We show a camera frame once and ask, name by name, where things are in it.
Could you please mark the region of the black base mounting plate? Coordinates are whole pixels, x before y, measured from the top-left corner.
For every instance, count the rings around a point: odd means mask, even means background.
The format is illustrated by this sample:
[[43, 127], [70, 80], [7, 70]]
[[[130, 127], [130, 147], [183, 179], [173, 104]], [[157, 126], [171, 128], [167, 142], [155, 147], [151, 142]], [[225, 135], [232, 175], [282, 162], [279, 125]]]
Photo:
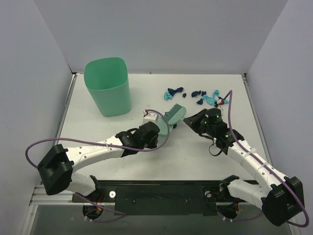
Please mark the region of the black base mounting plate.
[[105, 181], [86, 196], [92, 202], [113, 203], [126, 215], [217, 214], [217, 205], [233, 212], [241, 202], [220, 193], [220, 182], [213, 181]]

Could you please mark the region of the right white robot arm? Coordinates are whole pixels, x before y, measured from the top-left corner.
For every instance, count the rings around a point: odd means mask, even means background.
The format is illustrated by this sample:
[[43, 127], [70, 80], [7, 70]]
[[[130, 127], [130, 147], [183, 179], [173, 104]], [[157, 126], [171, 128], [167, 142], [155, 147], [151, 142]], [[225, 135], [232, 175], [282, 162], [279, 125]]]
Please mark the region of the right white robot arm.
[[305, 211], [303, 184], [297, 177], [281, 173], [256, 150], [230, 124], [222, 120], [217, 108], [203, 109], [183, 122], [200, 137], [212, 140], [221, 152], [241, 165], [258, 183], [250, 184], [232, 175], [220, 182], [219, 196], [223, 200], [238, 198], [261, 209], [275, 226], [289, 222]]

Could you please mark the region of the green plastic waste bin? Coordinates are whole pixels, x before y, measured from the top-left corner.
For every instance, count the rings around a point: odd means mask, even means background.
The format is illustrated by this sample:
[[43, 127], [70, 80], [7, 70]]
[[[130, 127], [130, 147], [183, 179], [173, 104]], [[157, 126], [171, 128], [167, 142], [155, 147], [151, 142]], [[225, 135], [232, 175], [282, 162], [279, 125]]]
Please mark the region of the green plastic waste bin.
[[122, 58], [110, 57], [89, 62], [85, 66], [84, 82], [103, 116], [119, 116], [131, 110], [128, 70]]

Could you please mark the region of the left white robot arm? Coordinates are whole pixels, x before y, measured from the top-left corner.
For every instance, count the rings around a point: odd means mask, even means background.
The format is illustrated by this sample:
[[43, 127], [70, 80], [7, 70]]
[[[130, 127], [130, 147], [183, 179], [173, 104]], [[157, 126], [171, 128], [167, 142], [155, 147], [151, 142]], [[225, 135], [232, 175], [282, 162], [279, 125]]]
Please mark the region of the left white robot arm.
[[38, 164], [47, 195], [68, 190], [83, 195], [91, 202], [98, 200], [101, 190], [97, 179], [92, 175], [80, 174], [78, 170], [107, 159], [134, 155], [146, 148], [156, 148], [159, 132], [159, 127], [149, 121], [96, 145], [70, 148], [64, 148], [61, 144], [53, 146]]

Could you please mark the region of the green hand brush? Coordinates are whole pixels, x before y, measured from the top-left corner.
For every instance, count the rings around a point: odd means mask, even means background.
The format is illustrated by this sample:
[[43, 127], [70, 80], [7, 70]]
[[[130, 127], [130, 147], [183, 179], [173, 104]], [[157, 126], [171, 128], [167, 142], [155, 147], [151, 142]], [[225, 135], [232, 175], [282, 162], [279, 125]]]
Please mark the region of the green hand brush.
[[174, 125], [179, 121], [183, 121], [186, 111], [185, 107], [175, 104], [164, 116], [169, 125]]

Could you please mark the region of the green plastic dustpan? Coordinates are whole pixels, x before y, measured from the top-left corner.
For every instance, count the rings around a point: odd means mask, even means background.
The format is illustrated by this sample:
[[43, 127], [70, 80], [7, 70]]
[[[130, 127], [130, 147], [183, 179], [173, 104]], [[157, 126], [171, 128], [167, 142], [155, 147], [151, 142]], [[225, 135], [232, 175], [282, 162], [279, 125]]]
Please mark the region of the green plastic dustpan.
[[[159, 117], [156, 124], [159, 127], [159, 135], [160, 136], [167, 136], [168, 128], [167, 128], [167, 124], [164, 121], [164, 119], [162, 117]], [[173, 123], [173, 124], [169, 123], [169, 132], [171, 132], [173, 130], [173, 128], [175, 128], [176, 126], [177, 126], [177, 123]]]

